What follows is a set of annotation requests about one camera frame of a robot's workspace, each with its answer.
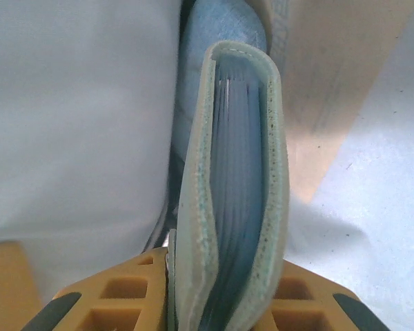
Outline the green wallet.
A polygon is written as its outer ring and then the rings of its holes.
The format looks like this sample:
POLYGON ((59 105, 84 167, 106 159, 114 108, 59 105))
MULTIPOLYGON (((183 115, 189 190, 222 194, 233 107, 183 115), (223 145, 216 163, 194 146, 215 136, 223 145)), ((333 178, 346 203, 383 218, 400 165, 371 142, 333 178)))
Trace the green wallet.
POLYGON ((282 273, 289 196, 279 71, 258 48, 217 42, 169 234, 168 331, 250 331, 282 273))

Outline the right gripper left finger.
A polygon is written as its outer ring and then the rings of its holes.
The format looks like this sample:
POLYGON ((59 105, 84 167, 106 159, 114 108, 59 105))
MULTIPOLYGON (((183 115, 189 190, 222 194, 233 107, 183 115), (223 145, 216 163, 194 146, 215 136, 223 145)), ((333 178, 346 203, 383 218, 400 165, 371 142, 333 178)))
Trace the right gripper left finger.
POLYGON ((60 290, 22 331, 167 331, 166 248, 60 290))

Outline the grey-blue pencil case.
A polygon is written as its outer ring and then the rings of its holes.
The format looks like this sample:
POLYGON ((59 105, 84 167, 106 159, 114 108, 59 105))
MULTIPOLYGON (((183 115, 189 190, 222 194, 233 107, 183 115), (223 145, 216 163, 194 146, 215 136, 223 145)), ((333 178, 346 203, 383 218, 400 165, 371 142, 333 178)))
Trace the grey-blue pencil case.
POLYGON ((170 207, 174 213, 179 205, 204 54, 212 44, 222 40, 247 43, 267 51, 262 21, 245 0, 194 0, 184 21, 179 44, 169 187, 170 207))

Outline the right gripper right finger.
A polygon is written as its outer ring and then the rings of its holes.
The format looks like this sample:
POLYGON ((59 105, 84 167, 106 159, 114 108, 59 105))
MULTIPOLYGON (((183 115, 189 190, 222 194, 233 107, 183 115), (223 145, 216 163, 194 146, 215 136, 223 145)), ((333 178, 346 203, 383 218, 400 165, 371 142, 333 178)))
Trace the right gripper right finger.
POLYGON ((287 261, 272 316, 279 331, 391 331, 353 292, 287 261))

